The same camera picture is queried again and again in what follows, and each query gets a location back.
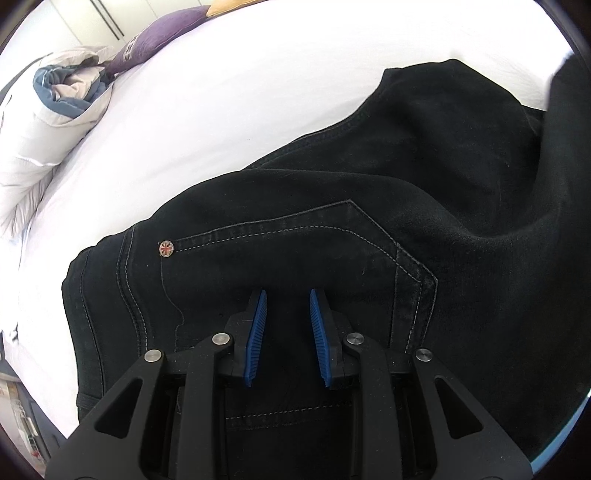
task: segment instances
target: yellow pillow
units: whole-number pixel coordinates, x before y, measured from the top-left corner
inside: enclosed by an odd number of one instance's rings
[[[207,10],[208,17],[226,14],[240,7],[264,2],[264,0],[213,0],[213,3]]]

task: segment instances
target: ribbed rubber pad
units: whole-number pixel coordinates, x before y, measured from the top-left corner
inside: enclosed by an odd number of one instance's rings
[[[314,342],[316,343],[316,355],[318,356],[318,365],[320,375],[324,379],[324,385],[329,387],[332,383],[332,374],[330,372],[330,349],[329,341],[324,331],[324,320],[318,305],[316,290],[310,292],[310,320],[314,332]]]
[[[247,387],[252,386],[252,380],[256,377],[258,361],[261,355],[262,336],[265,333],[267,321],[267,292],[261,290],[256,306],[255,316],[252,319],[252,327],[246,344],[246,362],[244,367],[244,382]]]

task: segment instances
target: wardrobe door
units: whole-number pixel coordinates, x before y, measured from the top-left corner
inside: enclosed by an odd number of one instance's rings
[[[157,18],[147,0],[85,1],[91,2],[99,10],[105,17],[105,21],[126,42],[135,37]]]
[[[147,0],[152,10],[158,17],[176,12],[184,8],[198,7],[199,5],[211,4],[211,1],[206,0]]]
[[[125,44],[89,0],[51,0],[51,3],[82,45]]]

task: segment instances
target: pillow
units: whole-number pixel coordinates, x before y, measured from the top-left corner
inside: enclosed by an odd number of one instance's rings
[[[149,60],[175,38],[205,22],[208,9],[208,5],[186,8],[155,20],[115,56],[106,67],[107,74],[115,75]]]
[[[246,7],[248,5],[257,4],[264,1],[265,0],[214,0],[207,11],[207,17],[209,18],[216,15],[222,15],[237,8]]]

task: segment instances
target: white bedsheet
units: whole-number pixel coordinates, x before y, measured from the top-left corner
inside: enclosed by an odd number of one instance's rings
[[[61,282],[82,249],[350,115],[384,68],[457,58],[544,108],[569,52],[532,0],[269,0],[182,36],[116,81],[101,122],[57,169],[18,272],[2,270],[13,288],[0,290],[4,319],[18,320],[9,361],[69,435],[77,379]]]

